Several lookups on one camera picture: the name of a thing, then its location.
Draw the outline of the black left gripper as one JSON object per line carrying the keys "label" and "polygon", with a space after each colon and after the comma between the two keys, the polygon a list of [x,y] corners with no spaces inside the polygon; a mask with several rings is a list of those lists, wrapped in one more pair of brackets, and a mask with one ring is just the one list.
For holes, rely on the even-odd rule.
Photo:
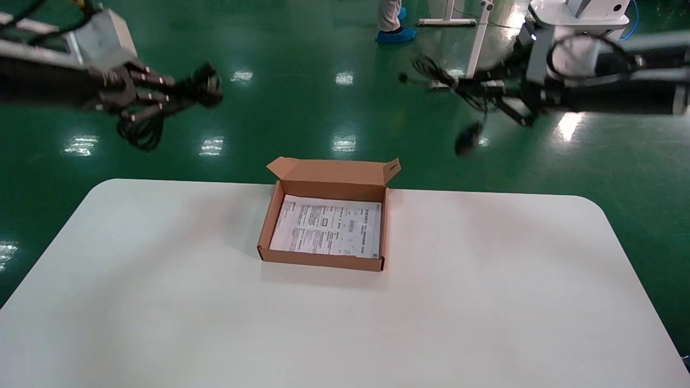
{"label": "black left gripper", "polygon": [[[124,121],[165,119],[196,105],[215,107],[219,94],[219,77],[209,63],[180,79],[141,62],[126,62],[109,71],[89,69],[89,78],[94,87],[94,110],[119,113]],[[137,92],[135,96],[135,86],[182,95]]]}

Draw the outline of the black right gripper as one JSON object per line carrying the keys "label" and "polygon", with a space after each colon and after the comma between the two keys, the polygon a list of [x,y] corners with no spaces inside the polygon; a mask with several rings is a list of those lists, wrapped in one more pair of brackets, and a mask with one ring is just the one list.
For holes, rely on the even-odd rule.
{"label": "black right gripper", "polygon": [[531,128],[541,115],[564,111],[562,81],[546,81],[543,85],[521,81],[516,86],[504,79],[461,77],[453,82],[453,92],[466,96],[498,96],[496,109],[525,128]]}

